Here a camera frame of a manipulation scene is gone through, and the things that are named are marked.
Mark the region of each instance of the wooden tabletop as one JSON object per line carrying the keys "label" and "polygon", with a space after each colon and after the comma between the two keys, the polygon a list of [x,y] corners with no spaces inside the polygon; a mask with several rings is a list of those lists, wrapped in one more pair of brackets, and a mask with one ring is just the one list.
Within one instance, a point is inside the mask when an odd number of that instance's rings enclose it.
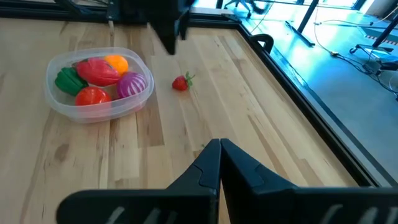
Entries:
{"label": "wooden tabletop", "polygon": [[[356,185],[305,116],[235,30],[189,30],[167,55],[147,27],[0,19],[0,223],[55,223],[82,189],[162,189],[212,138],[229,138],[301,186]],[[127,47],[155,91],[137,113],[78,124],[44,100],[48,62],[63,52]],[[173,79],[195,74],[190,91]],[[228,223],[221,201],[220,223]]]}

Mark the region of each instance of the tomato slice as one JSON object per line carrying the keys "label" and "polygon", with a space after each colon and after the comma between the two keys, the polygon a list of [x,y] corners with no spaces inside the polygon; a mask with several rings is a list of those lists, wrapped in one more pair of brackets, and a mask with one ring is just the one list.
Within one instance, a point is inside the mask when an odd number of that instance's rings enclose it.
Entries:
{"label": "tomato slice", "polygon": [[110,102],[110,95],[103,89],[89,86],[82,89],[75,98],[76,106],[94,105],[98,103]]}

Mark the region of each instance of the green bell pepper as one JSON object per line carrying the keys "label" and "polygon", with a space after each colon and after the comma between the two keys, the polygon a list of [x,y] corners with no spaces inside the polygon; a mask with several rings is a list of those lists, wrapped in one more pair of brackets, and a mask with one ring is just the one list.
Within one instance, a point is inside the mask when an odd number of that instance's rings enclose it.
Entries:
{"label": "green bell pepper", "polygon": [[55,85],[64,93],[76,96],[88,83],[79,77],[74,68],[62,68],[57,74]]}

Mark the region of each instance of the clear plastic container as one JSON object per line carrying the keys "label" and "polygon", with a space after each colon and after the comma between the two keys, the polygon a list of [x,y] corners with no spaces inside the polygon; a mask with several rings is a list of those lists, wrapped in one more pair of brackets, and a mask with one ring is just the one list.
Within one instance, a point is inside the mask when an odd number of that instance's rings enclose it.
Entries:
{"label": "clear plastic container", "polygon": [[[133,96],[113,100],[97,105],[75,106],[75,97],[58,89],[54,81],[57,73],[63,67],[71,67],[75,62],[86,58],[104,57],[108,54],[119,54],[129,62],[129,71],[141,73],[145,76],[147,88]],[[113,99],[117,98],[116,85],[100,87],[107,91]],[[47,103],[56,111],[68,116],[78,123],[94,123],[119,118],[129,113],[136,112],[145,106],[149,96],[154,91],[154,78],[141,58],[132,50],[120,47],[107,47],[99,49],[77,50],[54,57],[47,68],[44,95]]]}

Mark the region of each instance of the toy food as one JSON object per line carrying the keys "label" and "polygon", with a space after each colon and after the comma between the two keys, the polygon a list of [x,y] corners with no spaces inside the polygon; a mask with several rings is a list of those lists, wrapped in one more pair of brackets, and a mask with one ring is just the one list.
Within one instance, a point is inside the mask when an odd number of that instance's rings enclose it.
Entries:
{"label": "toy food", "polygon": [[80,90],[88,87],[84,79],[80,78],[74,68],[62,68],[57,74],[55,85],[64,93],[76,96]]}
{"label": "toy food", "polygon": [[147,88],[145,77],[136,72],[126,72],[116,84],[116,91],[120,98],[140,93]]}
{"label": "toy food", "polygon": [[89,86],[82,89],[75,98],[76,106],[94,105],[111,101],[111,97],[101,88]]}
{"label": "toy food", "polygon": [[129,69],[127,60],[121,55],[107,55],[105,60],[119,72],[120,76],[123,76],[123,73]]}
{"label": "toy food", "polygon": [[97,86],[112,85],[120,79],[118,71],[101,58],[89,58],[78,62],[76,71],[82,79]]}
{"label": "toy food", "polygon": [[190,88],[192,86],[191,79],[193,77],[195,77],[195,75],[190,77],[189,72],[186,72],[185,76],[181,75],[181,76],[175,78],[175,80],[172,83],[173,89],[180,90],[180,91],[187,90],[188,88]]}

